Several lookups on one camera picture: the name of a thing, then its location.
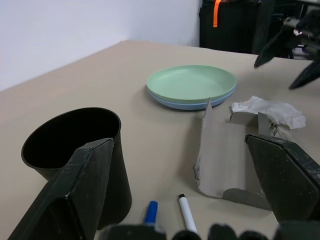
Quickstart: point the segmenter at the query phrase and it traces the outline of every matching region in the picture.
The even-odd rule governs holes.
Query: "white tissue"
[[[290,129],[301,129],[306,126],[306,117],[302,115],[301,111],[280,101],[266,101],[252,96],[248,101],[234,102],[231,108],[234,113],[266,114],[272,122],[287,125]]]

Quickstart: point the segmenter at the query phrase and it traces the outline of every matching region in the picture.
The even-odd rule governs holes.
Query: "stacked plates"
[[[223,69],[183,65],[154,73],[147,81],[151,96],[174,109],[200,110],[223,103],[236,89],[236,78]]]

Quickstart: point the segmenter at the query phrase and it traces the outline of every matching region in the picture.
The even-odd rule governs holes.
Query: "table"
[[[132,192],[123,223],[139,224],[148,202],[159,203],[158,223],[169,238],[184,229],[178,194],[189,200],[202,239],[213,223],[227,223],[271,237],[277,227],[266,210],[203,196],[194,183],[204,111],[167,108],[146,92],[150,74],[175,65],[211,65],[237,77],[235,93],[213,108],[216,121],[230,115],[232,102],[251,96],[288,102],[306,116],[296,130],[307,152],[319,162],[320,81],[294,91],[288,86],[309,62],[276,58],[254,69],[255,55],[204,48],[124,41],[31,81],[0,92],[0,239],[9,237],[46,183],[21,159],[26,138],[47,120],[70,110],[102,107],[122,121],[122,146]]]

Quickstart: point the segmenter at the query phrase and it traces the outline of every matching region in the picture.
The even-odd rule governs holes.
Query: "gray cardboard piece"
[[[263,123],[260,130],[266,134],[270,125],[264,116],[260,116],[259,122]],[[229,122],[215,122],[209,100],[202,120],[199,154],[193,166],[196,185],[208,197],[271,210],[261,194],[245,143],[248,133],[258,134],[258,115],[236,112]]]

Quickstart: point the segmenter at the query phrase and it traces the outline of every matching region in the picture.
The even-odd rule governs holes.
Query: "black cup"
[[[108,185],[98,224],[98,229],[102,229],[121,222],[132,204],[120,130],[121,121],[110,110],[88,107],[69,111],[47,121],[28,137],[22,147],[22,160],[49,181],[77,148],[96,140],[113,138]]]

